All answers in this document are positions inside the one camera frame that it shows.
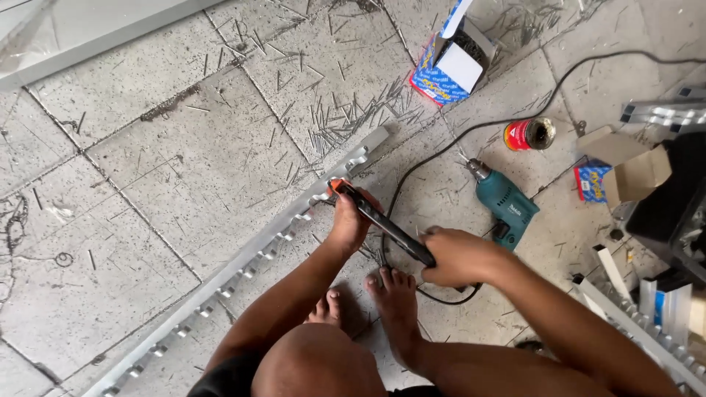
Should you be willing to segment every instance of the foot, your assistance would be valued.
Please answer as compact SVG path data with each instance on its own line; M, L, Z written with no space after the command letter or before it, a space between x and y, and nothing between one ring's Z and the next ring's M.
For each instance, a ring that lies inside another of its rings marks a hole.
M417 325L417 282L413 275L380 268L383 287L374 275L365 277L364 287L378 307L385 334L397 362L410 369L414 349L424 342Z
M318 300L304 323L323 323L341 328L340 292L331 288L326 295Z

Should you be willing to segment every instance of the black cable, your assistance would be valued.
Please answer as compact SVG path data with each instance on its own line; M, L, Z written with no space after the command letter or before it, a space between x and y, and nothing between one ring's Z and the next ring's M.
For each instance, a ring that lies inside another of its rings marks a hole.
M544 107L541 108L536 114L534 114L534 115L532 115L532 116L522 117L522 118L519 118L519 119L498 120L498 121L496 121L496 122L485 122L485 123L476 124L476 125L474 125L474 126L472 126L472 127L467 128L465 131L463 131L461 134L459 134L458 137L456 137L456 139L454 139L451 143L449 143L445 148L441 149L440 151L434 153L433 155L431 155L431 156L427 157L426 159L424 159L424 160L418 162L417 164L413 165L412 168L410 168L410 169L402 176L402 179L400 179L400 182L397 183L397 188L395 189L395 193L393 194L393 199L392 199L392 201L390 202L390 207L389 207L389 209L388 209L387 217L389 218L389 217L392 215L393 209L394 209L394 207L395 207L395 203L397 202L397 197L400 195L400 191L402 190L402 185L405 183L405 180L407 180L407 177L408 177L411 173L413 173L417 168L421 167L422 165L425 165L426 163L428 163L428 162L432 161L433 159L437 158L438 156L444 154L444 152L446 152L447 150L451 149L458 141L461 140L461 138L463 138L464 136L466 136L466 134L468 134L469 132L471 132L471 131L473 131L473 130L475 130L475 129L479 129L479 128L483 128L483 127L487 127L487 126L492 126L492 125L494 125L494 124L509 124L509 123L511 123L511 122L516 122L516 121L526 120L526 119L533 119L533 118L535 118L535 117L540 116L540 115L541 115L542 113L544 113L544 111L549 107L549 105L551 105L551 103L554 101L554 98L556 97L556 93L559 91L559 88L560 88L561 85L564 83L564 80L566 80L566 78L569 77L569 75L570 75L571 73L573 73L574 70L576 70L579 66L585 64L586 62L590 62L590 61L599 61L599 60L601 60L601 59L608 59L608 58L618 57L618 56L621 56L621 55L642 55L642 56L644 56L644 57L647 57L647 58L650 59L651 61L653 61L653 62L655 62L655 63L657 63L657 64L662 64L662 65L706 64L706 59L699 59L699 58L674 59L674 60L671 60L671 61L670 61L670 60L664 60L664 59L660 59L659 57L657 57L656 55L652 54L651 52L642 51L641 49L629 49L629 50L626 50L626 51L617 51L617 52L612 52L612 53L610 53L610 54L596 55L596 56L593 56L593 57L584 58L584 59L582 59L581 61L579 61L576 65L571 66L571 68L570 68L569 70L567 70L566 73L564 73L563 76L561 76L561 78L559 79L559 81L556 82L556 86L554 87L554 90L552 91L551 96L549 96L549 100L546 101L546 104L544 105ZM384 233L383 233L383 235L380 237L380 252L381 252L381 256L382 256L381 259L382 259L383 265L384 265L384 266L387 266L388 260L387 260L387 258L385 257L385 234L384 234ZM458 302L446 302L446 301L444 301L444 300L440 300L440 299L438 299L438 298L436 298L436 297L433 297L433 296L431 296L430 294L424 292L424 291L421 290L419 287L417 287L417 291L419 291L419 293L421 293L421 294L424 295L425 297L428 297L429 299L434 300L434 301L436 301L436 302L443 303L443 304L449 304L449 305L458 305L458 304L464 304L464 303L468 302L469 300L471 300L471 298L473 298L473 296L476 295L476 292L478 292L478 290L480 289L480 287L481 287L481 284L478 284L478 286L473 290L473 292L471 292L471 295L468 295L468 297L466 297L466 298L464 298L463 300L460 300L460 301L458 301Z

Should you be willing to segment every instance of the hand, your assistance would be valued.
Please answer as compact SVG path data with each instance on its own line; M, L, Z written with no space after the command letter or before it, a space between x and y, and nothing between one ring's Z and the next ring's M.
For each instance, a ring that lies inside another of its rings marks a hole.
M357 188L357 190L361 192L366 199L370 200L375 208L379 211L383 210L380 202L372 197L367 190L361 188ZM333 229L331 233L328 234L328 237L326 237L326 241L343 249L345 255L351 256L363 245L370 224L369 220L363 218L363 216L358 213L358 208L356 208L353 199L346 194L340 194L336 201L336 211L333 216Z
M499 245L468 232L430 227L421 241L436 259L435 268L425 268L421 278L442 287L462 287L472 283L492 283L508 264L522 264Z

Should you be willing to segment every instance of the black shorts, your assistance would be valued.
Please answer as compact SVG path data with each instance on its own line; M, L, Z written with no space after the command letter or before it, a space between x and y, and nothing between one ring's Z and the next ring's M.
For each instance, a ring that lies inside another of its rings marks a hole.
M225 360L208 372L191 389L187 397L250 396L250 387L262 355L245 353ZM390 397L443 397L436 386L414 386L389 391Z

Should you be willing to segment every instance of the makita drill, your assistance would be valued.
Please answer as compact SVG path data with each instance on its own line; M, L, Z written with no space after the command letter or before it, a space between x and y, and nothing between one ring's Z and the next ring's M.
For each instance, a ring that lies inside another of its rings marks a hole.
M497 218L493 241L514 251L539 207L532 203L505 175L472 158L466 168L478 181L476 196Z

